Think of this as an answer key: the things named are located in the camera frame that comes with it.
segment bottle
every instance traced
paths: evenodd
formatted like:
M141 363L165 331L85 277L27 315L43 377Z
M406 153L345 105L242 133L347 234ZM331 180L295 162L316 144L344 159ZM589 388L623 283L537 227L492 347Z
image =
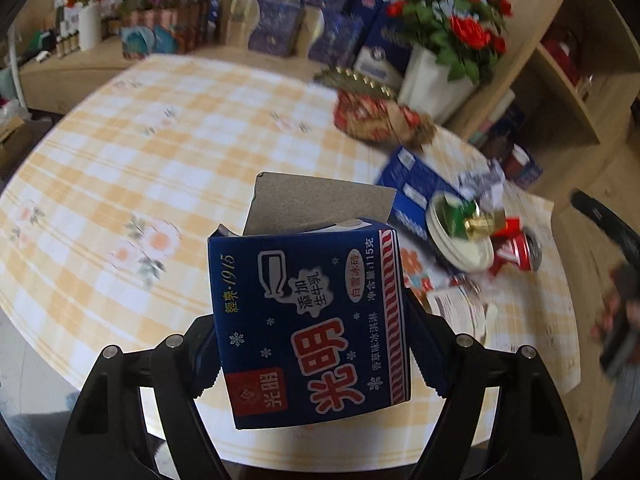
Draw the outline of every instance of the bottle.
M61 36L56 38L56 54L58 54L58 59L65 57L65 45L62 43Z

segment ice cream box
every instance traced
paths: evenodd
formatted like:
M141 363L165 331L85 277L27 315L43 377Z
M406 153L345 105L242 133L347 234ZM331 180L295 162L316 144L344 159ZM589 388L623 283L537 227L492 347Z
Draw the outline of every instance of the ice cream box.
M222 228L209 238L236 428L313 424L409 400L400 249L386 224L394 195L264 173L243 236Z

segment red logo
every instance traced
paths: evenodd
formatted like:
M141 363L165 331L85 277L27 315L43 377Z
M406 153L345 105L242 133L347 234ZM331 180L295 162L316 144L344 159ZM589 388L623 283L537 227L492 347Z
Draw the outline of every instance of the red logo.
M235 416L283 412L287 389L282 368L225 374L226 389Z

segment wooden shelf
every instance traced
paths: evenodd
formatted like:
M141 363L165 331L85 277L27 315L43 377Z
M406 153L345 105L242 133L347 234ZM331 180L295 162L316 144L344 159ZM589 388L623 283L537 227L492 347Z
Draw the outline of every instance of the wooden shelf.
M588 130L593 136L593 140L601 142L602 139L596 124L583 100L578 95L578 92L575 91L571 81L569 81L558 63L556 63L556 60L551 57L551 54L542 44L538 44L536 47L533 56L531 56L530 65L549 90L567 106L568 110Z

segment small bottle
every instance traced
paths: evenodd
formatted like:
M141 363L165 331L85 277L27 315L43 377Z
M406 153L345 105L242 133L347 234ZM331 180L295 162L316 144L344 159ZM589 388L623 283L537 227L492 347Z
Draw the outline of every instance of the small bottle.
M56 54L58 54L58 59L65 57L65 45L62 43L61 36L56 38Z
M70 38L71 41L71 52L76 52L80 50L80 34L76 30Z
M71 38L69 38L68 34L65 34L62 37L62 44L65 47L65 56L68 56L69 54L71 54Z

